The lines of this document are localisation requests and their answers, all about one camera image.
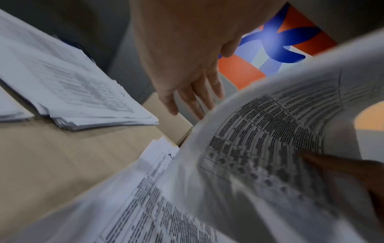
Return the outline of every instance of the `finger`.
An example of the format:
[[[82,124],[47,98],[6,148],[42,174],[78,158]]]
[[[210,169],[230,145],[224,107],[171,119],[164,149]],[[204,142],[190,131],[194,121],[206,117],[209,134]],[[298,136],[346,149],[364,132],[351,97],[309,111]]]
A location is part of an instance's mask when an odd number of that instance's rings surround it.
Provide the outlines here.
[[[353,175],[365,180],[381,169],[376,161],[360,161],[346,158],[338,158],[330,155],[319,155],[309,151],[301,151],[301,157],[313,165],[326,170]]]
[[[196,96],[200,98],[209,110],[212,110],[215,107],[215,101],[205,86],[205,76],[202,76],[199,80],[193,82],[191,86]]]
[[[175,97],[173,93],[168,95],[163,95],[162,93],[158,93],[158,95],[159,95],[159,100],[165,105],[168,112],[176,116],[179,113],[179,109],[177,109],[177,105],[175,103]]]
[[[209,84],[212,87],[213,92],[219,97],[221,100],[225,97],[225,91],[223,84],[221,83],[219,71],[218,71],[218,60],[215,59],[215,61],[212,63],[211,67],[206,70],[206,78],[209,82]]]
[[[195,94],[193,93],[192,86],[188,85],[185,88],[180,88],[179,90],[180,98],[187,104],[191,109],[193,114],[199,119],[204,118],[204,112],[200,107],[200,104],[197,102]]]
[[[241,41],[241,36],[233,39],[230,42],[225,43],[223,45],[223,47],[221,48],[220,54],[223,57],[230,57],[230,56],[232,56],[235,53],[237,47],[239,46],[240,41]]]

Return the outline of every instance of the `wooden table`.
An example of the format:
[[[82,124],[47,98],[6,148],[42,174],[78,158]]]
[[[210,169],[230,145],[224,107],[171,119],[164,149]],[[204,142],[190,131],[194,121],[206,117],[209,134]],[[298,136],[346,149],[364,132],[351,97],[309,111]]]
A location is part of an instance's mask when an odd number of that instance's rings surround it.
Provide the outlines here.
[[[0,237],[119,172],[162,136],[155,126],[70,132],[40,116],[0,123]]]

